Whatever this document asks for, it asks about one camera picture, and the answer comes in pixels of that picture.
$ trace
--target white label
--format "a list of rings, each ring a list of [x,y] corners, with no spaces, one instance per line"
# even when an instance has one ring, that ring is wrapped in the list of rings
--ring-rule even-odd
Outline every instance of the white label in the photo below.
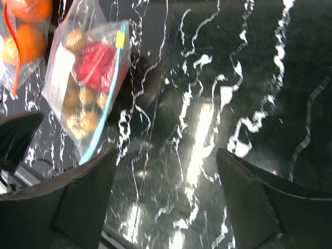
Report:
[[[62,43],[54,57],[51,82],[47,84],[47,100],[58,119],[61,118],[61,109],[67,91],[69,74],[75,63],[75,55],[65,49]]]

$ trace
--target clear plastic bag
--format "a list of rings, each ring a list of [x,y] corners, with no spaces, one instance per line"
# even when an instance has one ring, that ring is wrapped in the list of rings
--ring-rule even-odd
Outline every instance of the clear plastic bag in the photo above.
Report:
[[[52,0],[3,0],[0,83],[16,95],[38,67],[47,46]]]
[[[46,99],[88,161],[130,67],[128,21],[107,22],[96,0],[74,0],[57,28],[46,71]]]

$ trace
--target yellow zipper tab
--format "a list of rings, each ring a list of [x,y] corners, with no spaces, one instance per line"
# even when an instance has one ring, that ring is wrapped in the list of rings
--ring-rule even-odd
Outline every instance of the yellow zipper tab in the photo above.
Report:
[[[125,46],[126,34],[123,34],[121,30],[118,30],[116,34],[115,47],[123,49]]]

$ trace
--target red fruit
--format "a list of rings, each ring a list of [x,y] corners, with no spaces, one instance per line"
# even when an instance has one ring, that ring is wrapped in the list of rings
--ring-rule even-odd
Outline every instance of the red fruit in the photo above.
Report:
[[[86,44],[76,64],[76,77],[81,83],[98,92],[109,92],[114,77],[117,51],[101,41]],[[126,65],[121,60],[115,89],[121,87],[127,74]]]

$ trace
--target orange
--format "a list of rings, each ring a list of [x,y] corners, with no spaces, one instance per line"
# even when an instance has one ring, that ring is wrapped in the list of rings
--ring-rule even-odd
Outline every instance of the orange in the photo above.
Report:
[[[51,16],[52,0],[3,0],[8,11],[25,22],[42,22]]]
[[[20,49],[22,65],[43,55],[46,49],[46,40],[36,27],[24,23],[15,32],[15,37]],[[2,58],[7,63],[18,65],[19,54],[11,36],[4,39]]]

